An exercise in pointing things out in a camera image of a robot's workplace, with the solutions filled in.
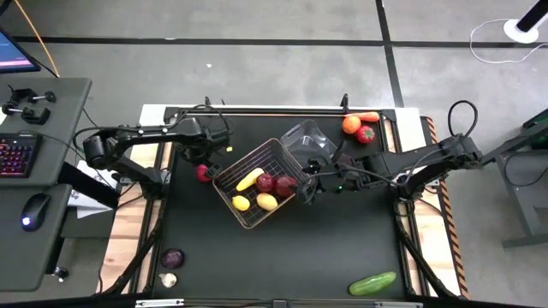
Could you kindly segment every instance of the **black desk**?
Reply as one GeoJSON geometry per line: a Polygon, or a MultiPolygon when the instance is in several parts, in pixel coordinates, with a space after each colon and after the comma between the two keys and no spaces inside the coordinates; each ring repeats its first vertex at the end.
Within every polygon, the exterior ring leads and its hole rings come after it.
{"type": "MultiPolygon", "coordinates": [[[[18,133],[21,130],[33,130],[38,133],[58,138],[67,144],[71,144],[74,131],[78,125],[80,114],[87,100],[87,94],[92,86],[92,81],[83,78],[55,79],[55,78],[11,78],[0,83],[1,102],[7,102],[11,95],[7,85],[14,89],[31,88],[41,95],[46,91],[53,91],[57,96],[55,103],[40,100],[36,104],[21,103],[20,107],[41,109],[47,107],[51,110],[51,116],[44,125],[31,125],[23,121],[18,114],[6,116],[0,125],[1,133],[18,133]]],[[[26,179],[0,178],[0,187],[29,187],[51,186],[57,183],[57,177],[61,172],[68,147],[59,141],[42,138],[39,154],[33,165],[33,172],[26,179]]]]}
{"type": "MultiPolygon", "coordinates": [[[[91,84],[89,79],[76,78],[2,78],[2,102],[9,101],[11,92],[8,85],[14,89],[31,88],[38,94],[53,91],[57,101],[50,103],[40,100],[36,104],[21,102],[20,107],[28,106],[38,112],[47,107],[51,110],[50,119],[44,125],[31,125],[17,114],[7,116],[0,125],[0,133],[32,130],[70,144],[91,84]]],[[[72,188],[82,192],[79,187],[99,185],[100,189],[111,193],[111,204],[117,204],[118,192],[98,184],[64,162],[68,150],[58,140],[44,136],[29,178],[0,179],[0,291],[35,290],[44,273],[53,271],[63,245],[63,237],[59,235],[72,188]],[[24,232],[19,223],[23,206],[32,195],[52,186],[54,187],[48,193],[51,192],[53,198],[49,203],[44,225],[33,233],[24,232]]]]}
{"type": "MultiPolygon", "coordinates": [[[[232,136],[231,153],[214,157],[223,166],[309,118],[333,143],[345,138],[340,116],[226,116],[236,132],[246,133],[232,136]]],[[[368,146],[350,142],[346,152],[360,157],[383,146],[381,140],[368,146]]],[[[160,251],[181,248],[186,263],[174,270],[156,265],[155,297],[355,299],[347,291],[351,282],[394,270],[397,280],[376,298],[403,298],[405,271],[387,189],[326,196],[314,206],[293,199],[246,230],[212,185],[195,180],[189,163],[176,158],[172,172],[160,251]],[[161,285],[158,274],[164,272],[178,276],[174,287],[161,285]]]]}
{"type": "Polygon", "coordinates": [[[21,209],[29,196],[41,193],[43,189],[43,187],[17,187],[8,192],[0,192],[0,198],[2,198],[0,290],[2,291],[34,291],[42,282],[57,241],[72,187],[57,185],[45,191],[51,195],[51,201],[44,224],[35,232],[23,231],[20,223],[21,209]]]}

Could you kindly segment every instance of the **white paper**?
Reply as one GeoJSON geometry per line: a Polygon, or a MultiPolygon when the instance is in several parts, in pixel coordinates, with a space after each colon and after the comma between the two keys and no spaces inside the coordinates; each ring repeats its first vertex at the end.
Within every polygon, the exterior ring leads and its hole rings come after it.
{"type": "MultiPolygon", "coordinates": [[[[114,171],[92,169],[88,167],[86,162],[83,160],[80,160],[78,162],[78,165],[76,166],[76,168],[78,168],[80,171],[82,171],[86,175],[91,176],[93,179],[95,179],[98,182],[101,182],[104,184],[108,183],[111,187],[116,187],[116,184],[117,184],[116,180],[112,178],[112,174],[114,174],[114,171]]],[[[110,207],[100,204],[95,199],[89,198],[85,194],[76,192],[75,190],[73,190],[70,193],[68,206],[76,207],[76,211],[77,211],[76,216],[78,218],[83,218],[93,214],[102,213],[107,210],[112,210],[110,207]]]]}

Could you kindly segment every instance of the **garlic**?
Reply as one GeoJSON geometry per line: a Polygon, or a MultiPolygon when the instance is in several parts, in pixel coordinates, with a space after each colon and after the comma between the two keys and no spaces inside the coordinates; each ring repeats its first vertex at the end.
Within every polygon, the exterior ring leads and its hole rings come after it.
{"type": "Polygon", "coordinates": [[[160,274],[160,279],[162,280],[162,284],[164,287],[173,287],[177,283],[177,276],[175,274],[167,273],[167,274],[160,274]]]}

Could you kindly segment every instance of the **wire basket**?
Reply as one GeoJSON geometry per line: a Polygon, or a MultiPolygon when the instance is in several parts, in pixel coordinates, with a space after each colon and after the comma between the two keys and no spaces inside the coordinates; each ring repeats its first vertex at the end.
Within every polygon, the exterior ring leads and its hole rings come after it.
{"type": "Polygon", "coordinates": [[[306,178],[302,172],[301,166],[289,154],[278,139],[269,139],[257,149],[251,151],[244,158],[240,159],[232,166],[223,171],[215,180],[213,186],[223,198],[226,205],[229,206],[234,216],[238,219],[244,228],[253,228],[271,215],[274,211],[282,207],[295,195],[289,197],[280,197],[272,194],[276,198],[278,206],[274,210],[264,210],[257,204],[257,195],[260,193],[255,185],[242,192],[236,191],[238,183],[251,171],[256,168],[263,169],[267,174],[276,178],[281,175],[290,176],[298,181],[306,178]],[[232,205],[232,198],[236,195],[247,198],[250,205],[249,209],[239,211],[232,205]]]}

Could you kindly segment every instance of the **cucumber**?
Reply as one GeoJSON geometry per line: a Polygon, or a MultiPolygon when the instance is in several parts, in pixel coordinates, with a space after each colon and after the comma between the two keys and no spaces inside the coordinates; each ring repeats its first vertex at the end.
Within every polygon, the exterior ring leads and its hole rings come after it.
{"type": "Polygon", "coordinates": [[[354,282],[348,287],[348,291],[352,295],[370,295],[388,287],[395,279],[396,273],[392,271],[378,274],[354,282]]]}

